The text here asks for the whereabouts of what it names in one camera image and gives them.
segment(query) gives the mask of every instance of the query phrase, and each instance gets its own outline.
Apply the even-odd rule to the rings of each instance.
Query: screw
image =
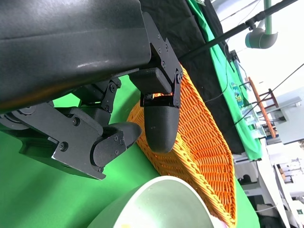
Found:
[[[181,83],[181,75],[178,72],[176,72],[176,80],[178,84]]]
[[[110,85],[110,91],[111,91],[112,93],[114,93],[114,92],[116,91],[116,86],[114,86],[113,84]]]
[[[153,99],[153,96],[152,96],[151,94],[146,94],[146,95],[144,96],[144,99],[145,99],[145,100],[152,100],[152,99]]]
[[[80,119],[79,119],[78,117],[75,117],[75,118],[73,119],[72,123],[73,123],[74,126],[79,126],[79,124],[80,124]]]
[[[68,144],[67,142],[62,142],[60,145],[59,145],[59,150],[61,150],[62,152],[66,151],[68,149]]]

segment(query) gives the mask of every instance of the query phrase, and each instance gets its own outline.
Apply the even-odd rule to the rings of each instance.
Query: green cloth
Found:
[[[214,36],[211,32],[209,25],[207,24],[201,10],[199,9],[198,4],[195,0],[188,0],[189,5],[192,7],[193,11],[195,12],[196,16],[199,19],[200,26],[206,31],[208,36],[208,41],[214,39]],[[227,79],[228,79],[228,87],[224,92],[224,98],[228,104],[229,110],[231,112],[231,116],[233,121],[236,123],[242,118],[242,113],[238,106],[238,103],[235,99],[235,95],[232,88],[232,83],[237,85],[241,85],[241,81],[238,77],[237,70],[235,69],[234,65],[232,64],[232,68],[230,64],[227,62],[227,59],[220,49],[219,45],[215,45],[210,49],[211,57],[213,60],[213,64],[215,70],[217,72],[217,76],[219,79],[219,84],[221,86],[222,91],[227,86]],[[242,94],[247,99],[247,93],[243,86],[241,86]],[[262,157],[262,148],[261,143],[258,139],[254,139],[251,135],[250,128],[247,126],[245,120],[240,121],[237,125],[237,132],[238,135],[244,145],[246,154],[250,160],[259,159]]]
[[[128,76],[121,81],[112,123],[125,121],[140,97]],[[67,95],[54,103],[77,106],[79,100]],[[21,141],[0,132],[1,228],[85,228],[116,198],[158,176],[136,144],[106,165],[101,181],[56,170],[19,154],[20,148]],[[259,227],[239,183],[236,187],[237,227]]]

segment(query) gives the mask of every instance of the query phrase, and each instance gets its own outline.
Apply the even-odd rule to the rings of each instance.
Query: white bowl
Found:
[[[106,207],[89,228],[213,228],[209,211],[183,180],[157,177]]]

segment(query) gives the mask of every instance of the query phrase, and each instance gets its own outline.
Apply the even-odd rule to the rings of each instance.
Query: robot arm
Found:
[[[141,91],[149,146],[172,149],[182,68],[138,0],[4,0],[0,27],[0,130],[23,141],[20,153],[103,179],[141,133],[133,123],[108,125],[125,74]],[[54,108],[67,93],[80,106]]]

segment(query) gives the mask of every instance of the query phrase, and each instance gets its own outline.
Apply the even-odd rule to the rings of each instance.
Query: woven basket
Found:
[[[143,129],[137,144],[158,173],[186,181],[201,196],[213,216],[234,227],[236,194],[231,151],[184,68],[183,75],[180,122],[171,152],[159,154],[149,148],[143,108],[139,103],[128,121]]]

